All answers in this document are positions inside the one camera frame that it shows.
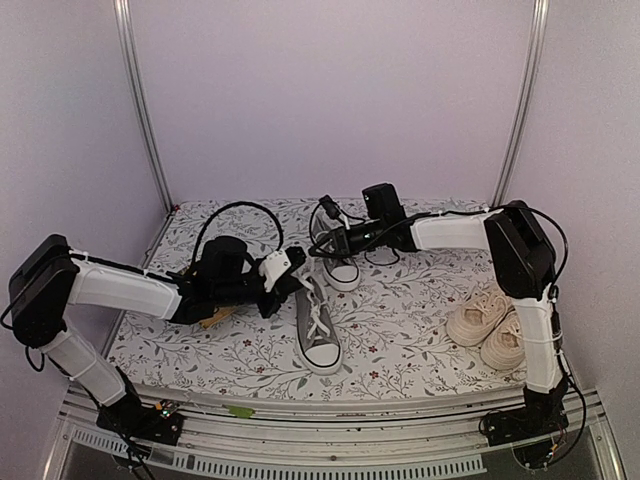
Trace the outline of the grey sneaker with white laces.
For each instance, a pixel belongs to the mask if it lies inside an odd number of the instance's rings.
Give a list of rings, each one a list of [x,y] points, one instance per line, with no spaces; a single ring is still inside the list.
[[[310,268],[298,280],[301,284],[295,292],[298,356],[316,375],[335,374],[342,364],[343,350],[330,318],[326,291]]]

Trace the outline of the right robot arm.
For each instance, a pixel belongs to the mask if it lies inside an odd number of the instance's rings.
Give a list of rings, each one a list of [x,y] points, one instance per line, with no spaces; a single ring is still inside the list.
[[[367,221],[320,235],[311,244],[311,256],[350,259],[376,247],[407,253],[488,251],[498,286],[512,300],[522,326],[527,390],[549,394],[560,385],[561,326],[555,302],[564,265],[556,260],[554,247],[538,222],[541,212],[516,200],[476,212],[409,215],[389,183],[365,189],[363,199]]]

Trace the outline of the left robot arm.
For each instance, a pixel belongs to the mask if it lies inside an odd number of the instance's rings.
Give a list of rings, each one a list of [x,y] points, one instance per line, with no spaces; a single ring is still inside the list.
[[[268,318],[300,288],[294,274],[305,260],[299,246],[255,259],[243,241],[222,236],[207,242],[184,273],[158,275],[74,251],[54,234],[12,275],[3,315],[19,343],[55,362],[110,407],[111,419],[126,433],[138,434],[149,423],[146,408],[132,399],[125,375],[65,321],[66,308],[95,305],[192,325],[225,307],[254,304]]]

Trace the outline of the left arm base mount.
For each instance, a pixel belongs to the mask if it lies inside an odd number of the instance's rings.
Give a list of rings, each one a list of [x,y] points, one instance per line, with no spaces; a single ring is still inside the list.
[[[185,420],[179,407],[171,400],[145,406],[138,397],[125,396],[111,406],[101,406],[96,425],[127,438],[176,446]]]

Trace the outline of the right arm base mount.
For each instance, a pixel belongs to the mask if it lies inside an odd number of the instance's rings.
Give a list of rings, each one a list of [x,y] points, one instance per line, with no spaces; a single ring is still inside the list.
[[[558,389],[543,394],[525,387],[524,405],[487,413],[479,421],[479,433],[490,446],[498,446],[559,432],[569,425],[563,397]]]

